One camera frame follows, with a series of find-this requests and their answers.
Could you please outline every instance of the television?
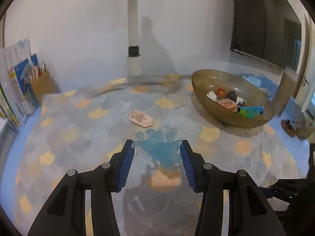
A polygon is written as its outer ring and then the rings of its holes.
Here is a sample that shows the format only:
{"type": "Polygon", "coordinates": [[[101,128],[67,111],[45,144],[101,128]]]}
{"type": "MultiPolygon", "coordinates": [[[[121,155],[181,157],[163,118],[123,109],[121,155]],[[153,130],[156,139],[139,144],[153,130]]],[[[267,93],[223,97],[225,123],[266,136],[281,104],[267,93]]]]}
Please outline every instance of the television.
{"type": "Polygon", "coordinates": [[[287,0],[234,0],[231,51],[297,69],[301,23],[287,0]]]}

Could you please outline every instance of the plastic bag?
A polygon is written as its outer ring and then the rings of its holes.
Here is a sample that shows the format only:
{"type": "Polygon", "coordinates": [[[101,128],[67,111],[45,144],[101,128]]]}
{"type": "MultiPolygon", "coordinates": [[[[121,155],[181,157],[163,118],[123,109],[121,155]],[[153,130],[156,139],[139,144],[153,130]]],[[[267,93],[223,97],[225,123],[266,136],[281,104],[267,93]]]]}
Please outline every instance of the plastic bag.
{"type": "Polygon", "coordinates": [[[261,85],[261,79],[264,77],[262,74],[258,74],[256,76],[243,75],[242,78],[244,80],[249,81],[251,84],[255,85],[257,88],[261,85]]]}

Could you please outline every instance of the brown object on floor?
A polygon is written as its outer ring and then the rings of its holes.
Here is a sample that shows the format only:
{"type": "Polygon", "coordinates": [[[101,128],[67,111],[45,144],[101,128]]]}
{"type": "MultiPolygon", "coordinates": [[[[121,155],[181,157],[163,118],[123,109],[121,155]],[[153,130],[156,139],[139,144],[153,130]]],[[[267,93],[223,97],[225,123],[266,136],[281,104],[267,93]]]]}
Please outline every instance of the brown object on floor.
{"type": "Polygon", "coordinates": [[[40,106],[42,106],[43,95],[56,93],[56,88],[48,71],[41,77],[31,81],[31,87],[40,106]]]}
{"type": "Polygon", "coordinates": [[[290,137],[295,137],[296,132],[295,129],[292,127],[290,120],[282,120],[281,121],[281,126],[283,130],[290,136],[290,137]]]}

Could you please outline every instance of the blue gummy hand toy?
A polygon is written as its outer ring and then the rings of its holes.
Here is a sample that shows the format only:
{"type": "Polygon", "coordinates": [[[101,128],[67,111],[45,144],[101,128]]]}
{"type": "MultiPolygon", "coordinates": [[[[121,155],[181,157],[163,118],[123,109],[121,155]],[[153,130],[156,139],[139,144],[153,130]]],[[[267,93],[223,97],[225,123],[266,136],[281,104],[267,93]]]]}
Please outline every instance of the blue gummy hand toy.
{"type": "Polygon", "coordinates": [[[147,129],[145,132],[149,138],[144,140],[144,133],[136,133],[138,141],[132,143],[132,148],[141,147],[164,167],[183,162],[181,155],[177,153],[182,140],[174,141],[176,135],[174,132],[165,133],[166,143],[163,141],[162,131],[147,129]]]}

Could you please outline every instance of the amber glass bowl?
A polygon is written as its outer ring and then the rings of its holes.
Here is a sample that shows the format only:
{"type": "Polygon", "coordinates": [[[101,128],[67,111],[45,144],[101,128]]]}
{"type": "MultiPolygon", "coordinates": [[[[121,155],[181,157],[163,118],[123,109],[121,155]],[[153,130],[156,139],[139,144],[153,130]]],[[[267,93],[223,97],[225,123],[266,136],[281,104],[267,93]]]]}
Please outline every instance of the amber glass bowl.
{"type": "Polygon", "coordinates": [[[274,116],[273,106],[264,93],[241,77],[219,70],[203,69],[193,73],[192,83],[199,102],[222,123],[250,129],[264,125],[274,116]],[[207,97],[210,91],[218,94],[219,88],[225,90],[225,95],[234,90],[240,98],[246,100],[246,106],[263,106],[264,114],[249,119],[220,106],[207,97]]]}

